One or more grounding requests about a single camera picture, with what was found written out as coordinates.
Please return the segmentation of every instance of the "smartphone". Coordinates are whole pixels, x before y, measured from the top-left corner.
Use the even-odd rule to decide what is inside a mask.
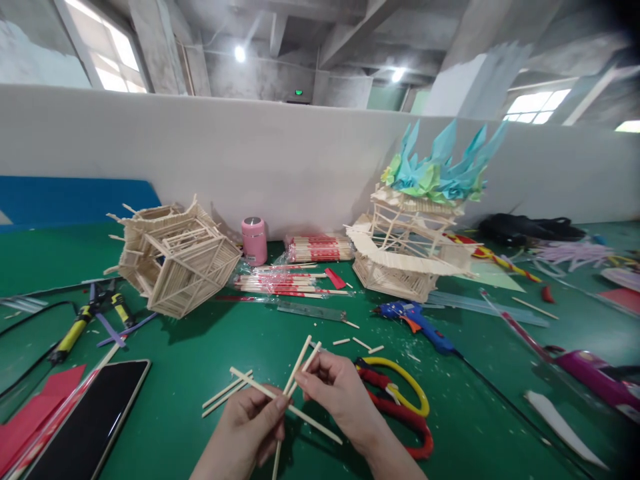
[[[28,480],[94,480],[151,366],[105,365],[27,474]]]

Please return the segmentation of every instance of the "pink thermos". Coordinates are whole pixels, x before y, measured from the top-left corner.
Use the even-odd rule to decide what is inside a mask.
[[[248,217],[242,222],[242,240],[245,259],[252,267],[267,261],[267,236],[265,221],[260,217]]]

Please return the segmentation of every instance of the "white partition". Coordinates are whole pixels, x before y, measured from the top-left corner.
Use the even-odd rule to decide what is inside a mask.
[[[260,216],[270,238],[337,231],[369,206],[406,113],[273,102],[0,85],[0,175],[150,181],[164,203],[194,193],[234,231]],[[450,119],[422,117],[428,155]],[[459,120],[459,155],[482,122]],[[490,134],[497,123],[490,124]],[[640,213],[640,135],[509,126],[470,225],[496,212],[628,220]]]

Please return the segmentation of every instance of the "blue origami paper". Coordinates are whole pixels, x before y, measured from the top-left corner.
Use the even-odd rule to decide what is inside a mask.
[[[451,205],[460,199],[478,201],[486,184],[482,174],[505,138],[507,122],[503,122],[486,143],[487,126],[484,125],[465,150],[462,160],[454,166],[451,163],[457,120],[453,120],[433,140],[431,155],[422,161],[418,161],[418,154],[413,152],[419,126],[420,120],[413,129],[409,124],[401,141],[400,153],[394,156],[382,174],[382,181],[393,189],[437,203]]]

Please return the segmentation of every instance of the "human hand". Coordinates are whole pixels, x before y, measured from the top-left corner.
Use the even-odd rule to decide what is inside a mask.
[[[312,399],[326,408],[361,455],[366,457],[391,433],[348,358],[318,352],[307,372],[297,372],[295,380],[305,401]]]
[[[278,395],[271,400],[249,388],[232,395],[191,480],[244,480],[256,465],[262,467],[285,439],[284,413],[289,403],[282,390],[264,385]]]

